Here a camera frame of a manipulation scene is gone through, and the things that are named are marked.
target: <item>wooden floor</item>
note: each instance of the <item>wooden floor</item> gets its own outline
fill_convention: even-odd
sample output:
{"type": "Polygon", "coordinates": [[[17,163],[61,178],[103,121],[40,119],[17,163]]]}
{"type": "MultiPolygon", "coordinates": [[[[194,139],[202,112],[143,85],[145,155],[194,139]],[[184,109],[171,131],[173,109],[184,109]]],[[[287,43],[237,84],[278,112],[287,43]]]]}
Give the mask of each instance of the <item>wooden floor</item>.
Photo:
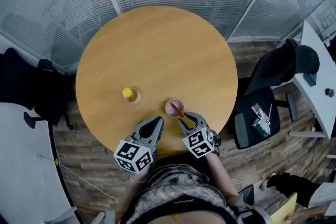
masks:
{"type": "MultiPolygon", "coordinates": [[[[259,58],[272,50],[275,44],[232,44],[230,45],[237,63],[239,77],[249,76],[259,58]]],[[[220,132],[222,146],[220,160],[232,179],[239,179],[244,185],[255,185],[256,204],[272,212],[284,200],[276,190],[258,189],[270,172],[305,176],[315,182],[325,182],[335,167],[335,162],[326,155],[335,141],[316,138],[290,137],[289,131],[309,130],[314,125],[314,115],[298,89],[292,84],[274,90],[276,99],[284,100],[285,93],[294,95],[298,121],[290,121],[288,110],[278,108],[281,131],[270,139],[246,150],[238,150],[232,132],[224,128],[220,132]]],[[[62,120],[54,127],[54,137],[59,161],[93,183],[109,195],[118,199],[129,180],[129,175],[120,170],[113,153],[104,147],[87,129],[78,110],[75,93],[68,103],[68,113],[74,125],[69,131],[62,120]]],[[[68,169],[62,173],[73,203],[78,207],[84,223],[90,223],[100,211],[112,210],[116,201],[98,191],[68,169]]]]}

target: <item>white desk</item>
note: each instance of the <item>white desk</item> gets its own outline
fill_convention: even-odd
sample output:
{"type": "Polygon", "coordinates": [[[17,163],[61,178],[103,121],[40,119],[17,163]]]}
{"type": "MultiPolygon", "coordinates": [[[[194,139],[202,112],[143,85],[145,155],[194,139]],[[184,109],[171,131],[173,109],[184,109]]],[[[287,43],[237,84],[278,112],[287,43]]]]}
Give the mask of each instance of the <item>white desk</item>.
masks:
{"type": "Polygon", "coordinates": [[[319,121],[322,132],[290,132],[290,136],[327,137],[330,138],[336,117],[336,95],[332,98],[325,94],[325,89],[336,91],[336,65],[331,59],[319,36],[305,20],[303,24],[301,45],[313,48],[320,59],[316,85],[310,87],[303,74],[296,74],[293,82],[308,101],[315,117],[319,121]]]}

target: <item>round wooden table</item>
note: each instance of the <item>round wooden table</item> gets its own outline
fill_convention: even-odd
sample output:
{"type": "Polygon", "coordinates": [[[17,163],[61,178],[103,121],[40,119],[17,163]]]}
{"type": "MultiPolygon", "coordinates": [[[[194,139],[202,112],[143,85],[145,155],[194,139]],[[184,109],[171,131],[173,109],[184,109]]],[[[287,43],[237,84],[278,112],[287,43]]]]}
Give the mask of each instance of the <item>round wooden table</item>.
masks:
{"type": "Polygon", "coordinates": [[[87,45],[76,78],[80,113],[112,151],[140,121],[162,116],[158,153],[185,152],[177,119],[164,111],[166,102],[182,100],[185,111],[201,114],[219,132],[236,94],[237,69],[225,39],[197,15],[167,6],[136,8],[108,22],[87,45]],[[125,102],[124,87],[137,89],[142,102],[125,102]]]}

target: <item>person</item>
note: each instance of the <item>person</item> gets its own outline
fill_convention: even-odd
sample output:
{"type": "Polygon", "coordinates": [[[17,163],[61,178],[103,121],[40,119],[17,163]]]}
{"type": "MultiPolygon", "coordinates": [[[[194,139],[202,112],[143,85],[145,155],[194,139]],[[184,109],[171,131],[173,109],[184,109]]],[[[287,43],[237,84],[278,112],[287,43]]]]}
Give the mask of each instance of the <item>person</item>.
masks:
{"type": "Polygon", "coordinates": [[[297,203],[308,208],[325,206],[336,201],[336,183],[317,184],[289,173],[281,175],[272,173],[260,188],[266,190],[271,187],[276,187],[287,198],[297,193],[297,203]]]}
{"type": "Polygon", "coordinates": [[[134,174],[115,208],[115,222],[243,224],[235,210],[242,202],[216,154],[197,159],[185,153],[134,174]]]}

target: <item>red straw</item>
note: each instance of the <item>red straw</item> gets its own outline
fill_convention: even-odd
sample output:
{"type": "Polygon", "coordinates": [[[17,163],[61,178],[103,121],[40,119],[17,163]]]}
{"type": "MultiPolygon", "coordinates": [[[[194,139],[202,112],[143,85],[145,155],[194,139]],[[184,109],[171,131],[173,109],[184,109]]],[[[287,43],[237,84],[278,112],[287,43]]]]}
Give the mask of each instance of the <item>red straw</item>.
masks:
{"type": "Polygon", "coordinates": [[[172,105],[173,109],[175,109],[180,118],[184,117],[183,113],[173,103],[170,103],[170,105],[172,105]]]}

